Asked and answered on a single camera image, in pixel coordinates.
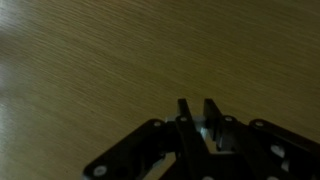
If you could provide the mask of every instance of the hole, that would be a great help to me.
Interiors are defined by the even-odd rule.
[[[232,119],[232,117],[230,117],[230,116],[226,116],[226,117],[224,118],[224,120],[231,122],[233,119]]]
[[[290,160],[289,159],[285,159],[281,164],[281,169],[289,172],[289,167],[290,167]]]
[[[183,121],[183,122],[185,122],[185,121],[187,121],[188,119],[187,119],[186,117],[183,117],[183,116],[182,116],[182,117],[180,118],[180,120]]]
[[[273,154],[275,154],[281,158],[284,158],[284,156],[286,154],[284,147],[278,143],[271,144],[270,150],[271,150],[271,152],[273,152]]]
[[[95,177],[103,176],[103,175],[105,175],[105,174],[107,173],[107,170],[108,170],[107,166],[100,165],[100,166],[98,166],[98,167],[96,167],[96,168],[94,169],[93,175],[94,175]]]
[[[202,178],[202,180],[214,180],[211,176],[205,176]]]
[[[115,171],[115,175],[116,175],[118,178],[127,177],[127,176],[129,175],[128,168],[126,168],[126,167],[119,167],[119,168],[117,168],[116,171]]]
[[[261,122],[261,121],[257,121],[257,122],[255,123],[255,125],[258,126],[258,127],[264,126],[263,122]]]
[[[213,153],[216,153],[217,151],[219,151],[218,150],[219,147],[217,146],[217,144],[214,141],[212,141],[209,133],[206,134],[206,138],[204,139],[204,142],[206,143],[207,148],[210,153],[213,154]]]
[[[267,180],[279,180],[279,178],[275,177],[275,176],[269,176],[267,178]]]
[[[161,179],[162,175],[175,162],[175,157],[175,153],[167,153],[166,159],[159,166],[154,167],[143,179]]]

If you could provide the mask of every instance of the black metal arm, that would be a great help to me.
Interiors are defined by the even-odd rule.
[[[209,153],[186,100],[179,99],[175,121],[147,121],[90,163],[84,179],[143,179],[174,152],[162,180],[320,180],[319,144],[261,119],[246,126],[222,115],[211,99],[203,116],[218,153]]]

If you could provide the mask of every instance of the wooden table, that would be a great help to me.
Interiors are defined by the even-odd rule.
[[[146,120],[174,114],[181,97],[195,114],[211,97],[244,123],[260,117],[320,142],[319,8],[0,1],[0,179],[79,179]]]

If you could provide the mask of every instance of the black metal bracket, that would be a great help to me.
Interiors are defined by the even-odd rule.
[[[247,126],[205,99],[205,127],[219,152],[210,154],[185,99],[173,122],[151,119],[90,163],[87,180],[143,179],[174,152],[162,180],[320,180],[320,145],[265,120]]]

